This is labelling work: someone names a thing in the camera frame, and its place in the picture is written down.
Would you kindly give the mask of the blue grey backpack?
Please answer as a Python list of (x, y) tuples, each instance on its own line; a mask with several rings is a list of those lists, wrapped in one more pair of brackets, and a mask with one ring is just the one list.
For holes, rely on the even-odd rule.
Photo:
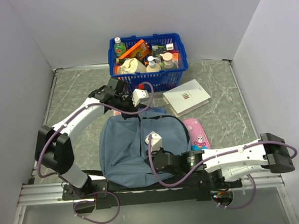
[(110, 182), (127, 188), (148, 187), (158, 182), (158, 178), (171, 178), (169, 173), (152, 173), (145, 162), (147, 144), (145, 139), (151, 132), (162, 138), (162, 147), (175, 155), (190, 150), (190, 135), (184, 123), (175, 116), (146, 111), (135, 117), (110, 117), (99, 140), (100, 168)]

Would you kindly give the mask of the Jane Eyre book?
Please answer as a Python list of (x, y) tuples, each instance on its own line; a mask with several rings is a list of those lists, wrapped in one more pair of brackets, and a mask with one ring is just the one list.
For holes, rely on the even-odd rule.
[(159, 107), (150, 107), (147, 109), (147, 111), (150, 111), (150, 112), (157, 112), (157, 113), (163, 113), (165, 114), (166, 113), (166, 109), (164, 106), (159, 106)]

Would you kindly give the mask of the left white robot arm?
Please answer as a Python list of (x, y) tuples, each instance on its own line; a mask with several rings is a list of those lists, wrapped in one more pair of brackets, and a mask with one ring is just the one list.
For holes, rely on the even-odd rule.
[(127, 84), (111, 77), (106, 85), (90, 92), (86, 100), (61, 122), (49, 127), (42, 126), (37, 135), (35, 160), (39, 178), (57, 175), (74, 188), (80, 198), (87, 198), (93, 192), (92, 179), (74, 159), (73, 142), (91, 123), (109, 110), (116, 110), (122, 117), (129, 118), (141, 111), (139, 107), (153, 96), (144, 88), (143, 82), (130, 91)]

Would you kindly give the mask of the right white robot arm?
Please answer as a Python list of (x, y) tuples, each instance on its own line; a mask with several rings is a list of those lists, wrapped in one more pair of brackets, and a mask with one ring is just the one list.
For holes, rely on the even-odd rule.
[(181, 155), (157, 151), (148, 146), (147, 164), (158, 183), (167, 188), (185, 182), (195, 172), (214, 173), (213, 183), (224, 188), (241, 176), (264, 170), (271, 173), (288, 173), (295, 170), (293, 159), (297, 150), (285, 143), (284, 139), (272, 134), (262, 133), (253, 142), (221, 149), (201, 149), (188, 151)]

